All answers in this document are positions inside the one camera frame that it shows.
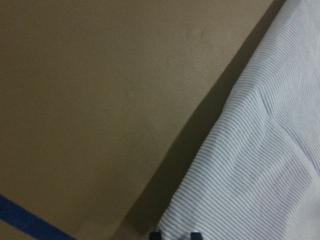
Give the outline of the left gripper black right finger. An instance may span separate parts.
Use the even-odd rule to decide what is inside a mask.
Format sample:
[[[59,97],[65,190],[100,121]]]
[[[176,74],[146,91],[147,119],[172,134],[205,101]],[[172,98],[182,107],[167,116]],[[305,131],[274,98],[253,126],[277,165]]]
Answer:
[[[191,232],[190,240],[202,240],[202,234],[200,232]]]

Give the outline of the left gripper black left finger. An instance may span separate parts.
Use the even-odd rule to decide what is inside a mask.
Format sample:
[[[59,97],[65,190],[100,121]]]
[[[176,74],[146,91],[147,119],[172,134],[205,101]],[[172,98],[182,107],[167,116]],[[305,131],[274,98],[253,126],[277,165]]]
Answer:
[[[149,240],[162,240],[161,232],[151,232],[149,234]]]

